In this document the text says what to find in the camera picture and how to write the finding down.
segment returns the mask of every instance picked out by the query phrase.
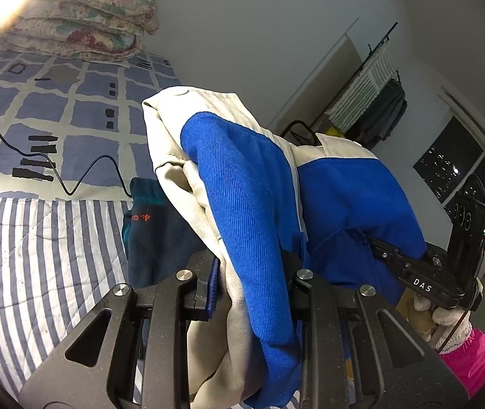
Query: silver bolt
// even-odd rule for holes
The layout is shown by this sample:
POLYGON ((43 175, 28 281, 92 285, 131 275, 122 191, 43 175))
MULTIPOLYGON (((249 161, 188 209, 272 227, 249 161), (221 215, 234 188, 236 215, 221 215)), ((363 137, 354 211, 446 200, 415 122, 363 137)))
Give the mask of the silver bolt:
POLYGON ((115 285, 114 288, 112 289, 112 292, 114 295, 117 295, 118 297, 123 297, 127 292, 129 292, 129 285, 125 283, 120 283, 119 285, 115 285))
POLYGON ((189 269, 182 269, 176 272, 176 278, 180 281, 186 281, 193 277, 193 272, 189 269))
POLYGON ((299 269, 297 275, 300 280, 310 280, 314 274, 309 269, 299 269))
POLYGON ((360 293, 365 297, 373 297, 377 291, 375 291, 373 286, 363 285, 360 287, 360 293))

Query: black cable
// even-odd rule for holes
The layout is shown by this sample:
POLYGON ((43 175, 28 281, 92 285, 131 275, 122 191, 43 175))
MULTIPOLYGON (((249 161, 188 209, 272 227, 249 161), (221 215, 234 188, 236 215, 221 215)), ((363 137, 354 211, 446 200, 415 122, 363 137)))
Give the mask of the black cable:
POLYGON ((91 163, 89 165, 89 167, 87 168, 87 170, 83 173, 83 175, 80 177, 80 179, 78 180, 78 183, 76 183, 76 185, 74 186, 74 189, 69 192, 68 189, 66 188, 65 184, 63 183, 63 180, 61 180, 61 176, 59 175, 59 173, 57 172, 57 169, 55 169, 55 165, 53 164, 53 161, 51 161, 51 159, 46 155, 46 154, 43 154, 41 152, 37 152, 37 153, 34 153, 34 154, 26 154, 25 152, 19 150, 17 147, 15 146, 12 146, 10 143, 8 143, 6 141, 6 139, 2 136, 2 133, 0 132, 0 139, 1 141, 8 147, 10 148, 11 150, 14 150, 16 151, 19 155, 23 156, 23 157, 44 157, 51 165, 51 168, 53 169, 53 171, 55 172, 55 175, 57 177, 57 179, 59 180, 59 183, 61 183, 61 187, 63 188, 63 190, 65 191, 65 193, 71 197, 72 195, 74 195, 74 192, 76 192, 76 189, 78 189, 78 187, 80 186, 80 184, 82 183, 82 180, 84 179, 84 177, 87 175, 87 173, 91 170, 91 168, 93 167, 93 165, 95 163, 97 163, 97 161, 99 161, 100 159, 102 158, 107 158, 109 159, 110 161, 112 161, 112 163, 114 163, 114 167, 115 167, 115 171, 118 173, 118 177, 119 177, 119 181, 121 181, 122 183, 122 188, 123 188, 123 191, 125 192, 125 195, 127 195, 127 197, 131 198, 131 194, 129 194, 129 192, 127 192, 127 188, 125 187, 125 183, 123 182, 123 178, 122 178, 122 174, 121 172, 119 172, 119 167, 118 167, 118 164, 115 162, 114 158, 111 157, 110 155, 101 155, 101 156, 98 156, 97 158, 95 158, 95 160, 93 161, 93 163, 91 163))
MULTIPOLYGON (((464 185, 462 186, 462 189, 465 192, 466 186, 468 185, 468 180, 470 178, 475 178, 475 181, 477 182, 477 184, 479 186, 479 189, 481 190, 481 193, 483 194, 484 202, 485 202, 485 188, 484 188, 483 182, 481 181, 481 179, 479 178, 479 176, 475 175, 475 173, 472 172, 471 174, 468 175, 468 177, 466 178, 466 181, 464 181, 464 185)), ((481 262, 483 261, 483 258, 484 258, 484 250, 485 250, 485 236, 481 240, 481 245, 480 245, 480 251, 481 251, 480 257, 481 257, 481 260, 480 260, 479 264, 481 264, 481 262)), ((478 297, 478 288, 477 288, 477 286, 475 286, 475 292, 473 292, 473 298, 471 299, 471 303, 468 305, 468 307, 465 307, 464 308, 464 314, 462 314, 462 316, 458 319, 458 321, 456 322, 456 324, 452 328, 452 330, 449 333, 449 335, 447 336, 447 338, 445 338, 445 341, 443 341, 443 344, 440 346, 439 350, 437 351, 438 354, 441 353, 441 351, 443 350, 443 348, 445 348, 445 346, 447 345, 447 343, 449 342, 449 340, 451 339, 451 337, 454 335, 454 333, 456 332, 456 330, 459 328, 459 326, 461 325, 462 321, 464 320, 464 318, 466 317, 466 315, 468 314, 468 312, 470 311, 470 309, 473 307, 473 303, 475 303, 475 300, 477 299, 477 297, 478 297)))

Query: pink clothing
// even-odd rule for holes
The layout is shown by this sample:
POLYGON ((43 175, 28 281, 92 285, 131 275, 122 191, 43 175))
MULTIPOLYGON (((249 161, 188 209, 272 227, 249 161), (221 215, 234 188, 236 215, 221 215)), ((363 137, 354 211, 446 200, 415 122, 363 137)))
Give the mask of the pink clothing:
POLYGON ((456 351, 440 357, 462 382, 470 397, 485 384, 485 334, 479 329, 473 329, 468 340, 456 351))

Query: floral blanket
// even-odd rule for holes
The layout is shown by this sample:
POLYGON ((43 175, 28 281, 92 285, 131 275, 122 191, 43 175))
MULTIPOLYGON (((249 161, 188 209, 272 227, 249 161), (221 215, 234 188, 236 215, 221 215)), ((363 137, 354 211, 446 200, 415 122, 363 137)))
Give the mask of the floral blanket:
POLYGON ((158 27, 155 0, 28 0, 0 34, 0 50, 124 60, 158 27))

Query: window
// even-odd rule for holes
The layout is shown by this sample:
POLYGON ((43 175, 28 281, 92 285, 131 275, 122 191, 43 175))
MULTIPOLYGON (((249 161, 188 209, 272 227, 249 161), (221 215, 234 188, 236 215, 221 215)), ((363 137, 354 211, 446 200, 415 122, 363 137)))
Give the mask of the window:
MULTIPOLYGON (((449 215, 454 193, 462 187, 469 174, 475 173, 485 188, 485 151, 456 117, 449 121, 413 168, 449 215)), ((466 194, 484 203, 475 183, 468 183, 466 194)))

